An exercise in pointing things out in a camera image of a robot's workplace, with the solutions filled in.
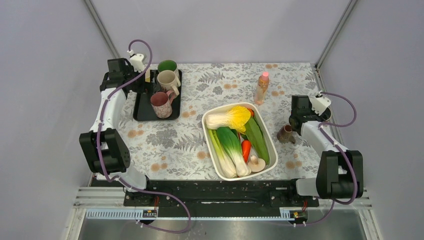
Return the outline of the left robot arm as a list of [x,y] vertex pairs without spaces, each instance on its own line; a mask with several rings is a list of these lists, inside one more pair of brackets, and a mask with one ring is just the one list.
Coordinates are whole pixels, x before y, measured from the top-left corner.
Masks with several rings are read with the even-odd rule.
[[79,144],[92,173],[103,175],[110,183],[121,183],[148,206],[154,202],[155,192],[147,187],[148,177],[132,165],[130,150],[118,131],[122,108],[138,74],[126,58],[109,59],[107,65],[108,72],[99,87],[101,101],[96,119],[88,132],[80,134]]

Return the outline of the pink upside-down mug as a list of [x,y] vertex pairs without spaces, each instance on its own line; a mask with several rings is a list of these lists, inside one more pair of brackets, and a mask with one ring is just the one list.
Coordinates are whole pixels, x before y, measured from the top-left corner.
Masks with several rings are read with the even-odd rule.
[[168,90],[167,92],[157,92],[150,97],[153,111],[158,118],[166,119],[171,116],[172,102],[176,96],[173,90]]

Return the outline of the beige teal upside-down mug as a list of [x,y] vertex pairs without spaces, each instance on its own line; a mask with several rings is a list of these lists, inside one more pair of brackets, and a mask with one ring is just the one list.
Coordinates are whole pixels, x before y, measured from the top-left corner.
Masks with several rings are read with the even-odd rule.
[[157,75],[157,81],[167,91],[174,91],[176,96],[180,95],[179,87],[181,86],[181,81],[178,75],[172,70],[161,71]]

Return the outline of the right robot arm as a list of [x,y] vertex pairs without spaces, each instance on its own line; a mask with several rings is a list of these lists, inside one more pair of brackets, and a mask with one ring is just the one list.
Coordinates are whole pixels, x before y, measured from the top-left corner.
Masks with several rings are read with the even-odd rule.
[[287,191],[287,201],[301,205],[307,196],[348,205],[364,192],[363,155],[339,143],[326,129],[332,117],[331,93],[293,95],[289,124],[320,156],[316,177],[300,178]]

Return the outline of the yellow mug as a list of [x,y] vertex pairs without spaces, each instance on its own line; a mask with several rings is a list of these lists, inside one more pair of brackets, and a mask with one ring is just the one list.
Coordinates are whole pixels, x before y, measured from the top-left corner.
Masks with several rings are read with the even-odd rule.
[[151,82],[151,72],[150,70],[147,70],[144,74],[144,81],[146,83],[150,83]]

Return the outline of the beige floral mug green inside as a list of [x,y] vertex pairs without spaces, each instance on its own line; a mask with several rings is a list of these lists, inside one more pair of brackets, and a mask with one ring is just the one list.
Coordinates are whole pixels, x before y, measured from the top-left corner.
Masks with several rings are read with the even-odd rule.
[[173,71],[176,75],[179,74],[177,63],[170,59],[161,61],[157,66],[157,70],[159,73],[169,70],[169,71]]

